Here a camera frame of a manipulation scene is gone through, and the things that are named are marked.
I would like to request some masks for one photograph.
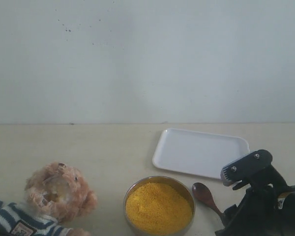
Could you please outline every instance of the yellow granular food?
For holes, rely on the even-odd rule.
[[[126,201],[126,213],[135,226],[153,235],[175,233],[192,217],[187,200],[162,183],[147,183],[135,190]]]

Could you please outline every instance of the table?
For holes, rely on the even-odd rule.
[[[216,180],[152,165],[160,134],[169,127],[243,137],[250,150],[270,151],[274,167],[288,184],[295,184],[295,123],[0,125],[0,199],[21,201],[26,178],[58,160],[78,167],[98,195],[98,208],[91,215],[66,225],[83,227],[94,236],[132,235],[123,216],[123,198],[133,183],[147,176],[167,175],[189,187],[203,182],[222,211],[238,204],[244,190],[233,191]],[[186,236],[214,236],[221,228],[217,215],[197,204]]]

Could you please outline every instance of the white tray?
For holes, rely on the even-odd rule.
[[[221,179],[222,168],[249,154],[240,137],[169,128],[164,130],[153,156],[153,165],[169,171]]]

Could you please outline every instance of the teddy bear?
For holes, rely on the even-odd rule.
[[[53,162],[27,179],[21,203],[0,201],[0,232],[15,236],[90,236],[83,229],[62,223],[90,214],[97,196],[81,172]]]

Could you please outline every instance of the teddy bear head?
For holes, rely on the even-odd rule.
[[[26,202],[31,208],[59,222],[87,215],[97,205],[97,196],[81,172],[60,162],[34,172],[27,179],[25,192]]]

